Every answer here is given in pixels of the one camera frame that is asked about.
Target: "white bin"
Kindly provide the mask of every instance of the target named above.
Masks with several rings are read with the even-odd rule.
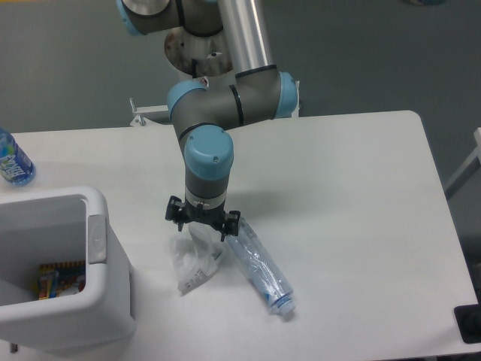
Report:
[[[78,260],[86,261],[83,291],[38,301],[39,265]],[[0,197],[1,339],[54,350],[133,334],[132,271],[95,188]]]

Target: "water bottle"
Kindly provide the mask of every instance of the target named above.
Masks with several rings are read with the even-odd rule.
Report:
[[[0,128],[0,174],[16,186],[24,186],[35,176],[35,167],[15,142],[12,134]]]
[[[244,273],[264,296],[271,310],[282,315],[292,311],[295,308],[291,300],[294,290],[247,221],[241,218],[239,235],[229,235],[225,239],[239,259]]]

